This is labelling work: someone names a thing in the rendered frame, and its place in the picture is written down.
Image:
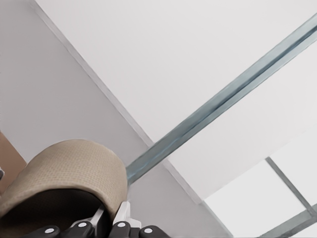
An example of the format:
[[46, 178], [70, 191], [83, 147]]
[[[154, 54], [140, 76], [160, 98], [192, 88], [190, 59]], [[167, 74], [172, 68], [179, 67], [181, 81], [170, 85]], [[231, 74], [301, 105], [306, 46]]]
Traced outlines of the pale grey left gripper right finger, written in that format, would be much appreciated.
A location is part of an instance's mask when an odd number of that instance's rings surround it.
[[130, 217], [130, 203], [124, 201], [114, 218], [113, 226], [110, 232], [110, 238], [130, 238], [131, 226], [128, 222]]

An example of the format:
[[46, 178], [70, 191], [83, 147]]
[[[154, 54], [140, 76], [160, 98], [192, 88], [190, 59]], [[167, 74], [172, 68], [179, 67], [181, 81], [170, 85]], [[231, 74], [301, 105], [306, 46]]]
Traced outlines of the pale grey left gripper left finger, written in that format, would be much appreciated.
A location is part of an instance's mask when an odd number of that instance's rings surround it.
[[95, 214], [76, 221], [70, 227], [70, 238], [105, 238], [105, 208], [101, 205]]

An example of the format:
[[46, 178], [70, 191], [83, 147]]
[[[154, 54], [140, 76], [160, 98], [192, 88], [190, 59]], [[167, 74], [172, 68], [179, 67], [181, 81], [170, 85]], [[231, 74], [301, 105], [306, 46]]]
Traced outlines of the thick silver frame post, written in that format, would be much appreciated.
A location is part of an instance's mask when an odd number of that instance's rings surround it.
[[315, 41], [317, 13], [128, 165], [128, 185], [144, 176]]

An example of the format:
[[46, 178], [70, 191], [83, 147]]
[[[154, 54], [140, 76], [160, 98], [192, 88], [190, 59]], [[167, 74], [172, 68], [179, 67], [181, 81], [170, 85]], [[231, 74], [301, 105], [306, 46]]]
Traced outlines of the thin silver frame post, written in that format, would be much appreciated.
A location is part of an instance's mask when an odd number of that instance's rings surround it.
[[279, 168], [279, 166], [272, 160], [271, 157], [267, 157], [266, 162], [275, 171], [275, 173], [280, 177], [280, 179], [285, 183], [285, 185], [291, 190], [291, 192], [296, 196], [296, 198], [302, 203], [309, 214], [317, 218], [317, 212], [312, 207], [312, 205], [306, 200], [306, 198], [300, 193], [300, 191], [295, 187], [295, 185], [290, 181], [290, 179], [285, 175], [285, 173]]

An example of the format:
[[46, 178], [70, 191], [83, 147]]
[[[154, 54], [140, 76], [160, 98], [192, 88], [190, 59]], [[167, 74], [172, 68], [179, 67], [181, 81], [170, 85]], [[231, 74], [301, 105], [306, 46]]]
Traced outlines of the silver frame crossbar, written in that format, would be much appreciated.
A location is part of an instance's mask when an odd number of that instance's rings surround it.
[[257, 238], [287, 238], [301, 232], [317, 222], [317, 207], [313, 209], [312, 214], [305, 210]]

